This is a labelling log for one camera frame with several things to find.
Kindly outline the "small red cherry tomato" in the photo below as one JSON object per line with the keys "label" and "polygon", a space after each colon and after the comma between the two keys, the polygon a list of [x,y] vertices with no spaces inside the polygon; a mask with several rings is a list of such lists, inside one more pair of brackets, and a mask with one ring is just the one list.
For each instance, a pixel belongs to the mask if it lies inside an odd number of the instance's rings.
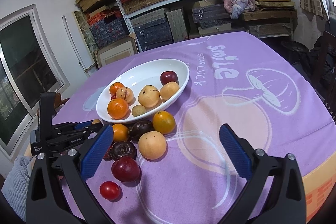
{"label": "small red cherry tomato", "polygon": [[121,196],[121,188],[112,181],[103,182],[99,188],[101,196],[110,201],[117,200]]}

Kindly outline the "small tan longan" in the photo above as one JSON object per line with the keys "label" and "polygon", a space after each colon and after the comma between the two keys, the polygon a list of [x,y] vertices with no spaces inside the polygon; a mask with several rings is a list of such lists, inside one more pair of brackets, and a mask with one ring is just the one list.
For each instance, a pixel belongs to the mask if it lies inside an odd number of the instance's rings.
{"label": "small tan longan", "polygon": [[136,105],[132,108],[131,114],[134,117],[138,117],[146,113],[146,108],[142,105]]}

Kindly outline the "brown wooden chair left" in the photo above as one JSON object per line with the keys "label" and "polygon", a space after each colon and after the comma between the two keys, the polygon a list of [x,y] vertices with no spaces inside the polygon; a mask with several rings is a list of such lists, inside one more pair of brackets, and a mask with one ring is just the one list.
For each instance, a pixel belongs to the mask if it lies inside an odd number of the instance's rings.
{"label": "brown wooden chair left", "polygon": [[68,102],[68,98],[63,99],[60,93],[55,93],[55,100],[54,100],[54,109],[56,110],[62,105],[65,105]]}

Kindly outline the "orange tomato near plate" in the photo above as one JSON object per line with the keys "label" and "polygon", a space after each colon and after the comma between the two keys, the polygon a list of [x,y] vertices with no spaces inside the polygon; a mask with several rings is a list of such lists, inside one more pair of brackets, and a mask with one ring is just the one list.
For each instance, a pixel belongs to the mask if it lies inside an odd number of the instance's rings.
{"label": "orange tomato near plate", "polygon": [[121,142],[129,139],[129,129],[123,124],[114,124],[113,129],[113,141]]}

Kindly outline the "red plum on cloth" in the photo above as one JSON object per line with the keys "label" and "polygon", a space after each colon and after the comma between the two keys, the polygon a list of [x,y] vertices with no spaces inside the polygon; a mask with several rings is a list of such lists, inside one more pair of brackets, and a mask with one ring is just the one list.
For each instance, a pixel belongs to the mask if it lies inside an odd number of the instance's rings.
{"label": "red plum on cloth", "polygon": [[134,182],[141,173],[137,162],[131,157],[121,157],[112,164],[112,175],[121,182]]}

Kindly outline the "large orange mandarin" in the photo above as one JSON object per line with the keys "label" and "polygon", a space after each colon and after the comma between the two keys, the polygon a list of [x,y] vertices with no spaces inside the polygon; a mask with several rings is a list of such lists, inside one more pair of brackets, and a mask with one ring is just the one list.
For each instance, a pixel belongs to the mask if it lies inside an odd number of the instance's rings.
{"label": "large orange mandarin", "polygon": [[122,119],[129,111],[129,105],[122,98],[112,99],[107,106],[107,112],[113,119]]}

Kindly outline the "dark mangosteen front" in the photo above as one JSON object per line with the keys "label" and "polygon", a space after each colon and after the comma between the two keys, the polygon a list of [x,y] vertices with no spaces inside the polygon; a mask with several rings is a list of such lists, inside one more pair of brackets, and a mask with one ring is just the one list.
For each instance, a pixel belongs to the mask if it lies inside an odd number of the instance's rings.
{"label": "dark mangosteen front", "polygon": [[130,157],[135,160],[137,149],[131,141],[121,141],[114,143],[111,155],[113,160],[119,160],[122,157]]}

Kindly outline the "small orange mandarin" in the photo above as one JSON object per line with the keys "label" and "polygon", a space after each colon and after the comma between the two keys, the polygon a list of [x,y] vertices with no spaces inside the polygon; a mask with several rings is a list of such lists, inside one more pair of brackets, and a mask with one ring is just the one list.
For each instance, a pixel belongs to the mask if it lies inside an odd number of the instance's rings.
{"label": "small orange mandarin", "polygon": [[124,87],[124,85],[120,82],[112,83],[109,87],[110,95],[114,96],[116,94],[116,92],[118,91],[118,89],[122,88],[122,87]]}

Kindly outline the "speckled yellow pepino melon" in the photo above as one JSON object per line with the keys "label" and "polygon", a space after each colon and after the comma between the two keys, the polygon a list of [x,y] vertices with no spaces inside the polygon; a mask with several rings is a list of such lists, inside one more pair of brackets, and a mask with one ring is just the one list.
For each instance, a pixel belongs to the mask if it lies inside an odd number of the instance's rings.
{"label": "speckled yellow pepino melon", "polygon": [[134,99],[134,94],[131,88],[123,86],[116,91],[116,98],[124,99],[128,104],[131,104]]}

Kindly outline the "pale yellow round pear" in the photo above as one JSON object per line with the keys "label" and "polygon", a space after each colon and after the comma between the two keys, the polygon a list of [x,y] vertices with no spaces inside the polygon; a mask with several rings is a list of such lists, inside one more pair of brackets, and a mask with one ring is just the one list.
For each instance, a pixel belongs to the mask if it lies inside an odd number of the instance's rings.
{"label": "pale yellow round pear", "polygon": [[138,149],[145,159],[157,160],[166,152],[166,138],[158,131],[147,132],[139,138]]}

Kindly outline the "orange yellow tomato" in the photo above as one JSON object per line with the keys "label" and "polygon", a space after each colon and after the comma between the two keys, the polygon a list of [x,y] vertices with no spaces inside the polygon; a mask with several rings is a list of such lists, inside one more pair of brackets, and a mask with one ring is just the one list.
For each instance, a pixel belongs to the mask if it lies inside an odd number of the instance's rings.
{"label": "orange yellow tomato", "polygon": [[167,111],[158,111],[153,117],[152,124],[155,131],[166,135],[171,133],[175,128],[175,119]]}

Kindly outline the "purple printed tablecloth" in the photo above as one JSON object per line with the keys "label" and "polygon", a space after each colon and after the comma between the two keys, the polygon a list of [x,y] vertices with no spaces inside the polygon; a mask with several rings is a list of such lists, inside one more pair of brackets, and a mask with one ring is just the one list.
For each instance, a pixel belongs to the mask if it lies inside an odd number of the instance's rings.
{"label": "purple printed tablecloth", "polygon": [[113,180],[110,162],[103,161],[88,180],[110,217],[116,223],[217,223],[245,184],[219,142],[219,128],[227,123],[268,155],[295,156],[307,218],[313,218],[335,184],[335,123],[311,84],[246,32],[192,39],[107,65],[70,98],[54,123],[96,119],[97,99],[111,82],[162,58],[181,60],[190,69],[185,91],[168,108],[177,125],[161,160],[138,159],[142,178],[122,185],[119,201],[99,192],[104,181]]}

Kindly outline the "cardboard framed box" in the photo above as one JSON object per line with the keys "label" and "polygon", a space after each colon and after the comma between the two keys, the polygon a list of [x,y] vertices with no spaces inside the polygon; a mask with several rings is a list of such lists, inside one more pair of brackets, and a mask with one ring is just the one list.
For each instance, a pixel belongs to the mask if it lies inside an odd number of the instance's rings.
{"label": "cardboard framed box", "polygon": [[130,34],[124,38],[115,41],[95,52],[98,68],[119,61],[138,53],[138,46],[135,40],[135,34]]}

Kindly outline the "yellow apricot fruit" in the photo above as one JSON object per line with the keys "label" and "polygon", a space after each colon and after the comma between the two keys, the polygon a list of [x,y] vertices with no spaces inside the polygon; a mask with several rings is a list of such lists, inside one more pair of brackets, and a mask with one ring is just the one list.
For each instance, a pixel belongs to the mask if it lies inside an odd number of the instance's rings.
{"label": "yellow apricot fruit", "polygon": [[179,91],[179,85],[176,82],[171,81],[165,84],[161,88],[159,93],[160,93],[161,98],[166,101],[169,98],[171,98],[177,91]]}

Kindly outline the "dark red plum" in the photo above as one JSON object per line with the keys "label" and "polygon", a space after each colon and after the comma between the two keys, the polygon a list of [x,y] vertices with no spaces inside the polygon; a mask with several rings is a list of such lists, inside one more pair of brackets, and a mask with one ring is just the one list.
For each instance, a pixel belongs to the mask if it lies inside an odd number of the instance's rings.
{"label": "dark red plum", "polygon": [[174,71],[165,71],[160,75],[161,84],[164,86],[169,82],[178,82],[178,76]]}

